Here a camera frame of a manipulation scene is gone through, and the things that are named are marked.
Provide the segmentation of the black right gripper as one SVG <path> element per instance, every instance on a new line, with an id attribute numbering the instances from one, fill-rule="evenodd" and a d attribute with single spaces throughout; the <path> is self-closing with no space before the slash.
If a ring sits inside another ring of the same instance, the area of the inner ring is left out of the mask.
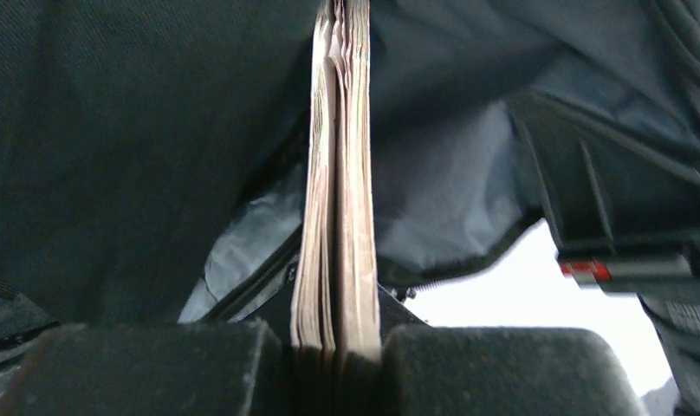
<path id="1" fill-rule="evenodd" d="M 548 94 L 509 102 L 541 184 L 564 276 L 700 300 L 700 159 Z"/>

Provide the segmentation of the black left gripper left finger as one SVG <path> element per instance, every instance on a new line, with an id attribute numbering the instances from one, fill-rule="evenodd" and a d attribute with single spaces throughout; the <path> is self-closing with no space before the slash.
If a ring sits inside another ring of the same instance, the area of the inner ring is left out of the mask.
<path id="1" fill-rule="evenodd" d="M 14 366 L 0 415 L 289 415 L 289 298 L 235 323 L 50 329 Z"/>

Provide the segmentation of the black student backpack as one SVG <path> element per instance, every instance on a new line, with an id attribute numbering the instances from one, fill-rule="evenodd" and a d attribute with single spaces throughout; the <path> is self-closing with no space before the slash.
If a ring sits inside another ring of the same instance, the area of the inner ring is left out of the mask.
<path id="1" fill-rule="evenodd" d="M 50 329 L 235 323 L 289 289 L 289 415 L 379 415 L 380 301 L 378 361 L 290 336 L 325 2 L 0 1 L 0 396 Z M 378 296 L 549 226 L 518 95 L 700 159 L 700 1 L 367 2 Z M 626 293 L 700 415 L 700 300 Z"/>

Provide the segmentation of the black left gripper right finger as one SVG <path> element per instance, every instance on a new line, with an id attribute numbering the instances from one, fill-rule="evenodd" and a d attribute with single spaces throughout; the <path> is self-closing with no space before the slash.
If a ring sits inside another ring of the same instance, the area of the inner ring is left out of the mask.
<path id="1" fill-rule="evenodd" d="M 581 328 L 435 328 L 379 289 L 379 415 L 646 415 L 606 341 Z"/>

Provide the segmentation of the pink comic book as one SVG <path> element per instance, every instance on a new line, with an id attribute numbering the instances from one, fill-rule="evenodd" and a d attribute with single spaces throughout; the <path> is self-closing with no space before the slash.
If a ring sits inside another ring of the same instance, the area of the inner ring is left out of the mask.
<path id="1" fill-rule="evenodd" d="M 309 158 L 291 303 L 296 347 L 378 361 L 370 4 L 326 1 L 312 45 Z"/>

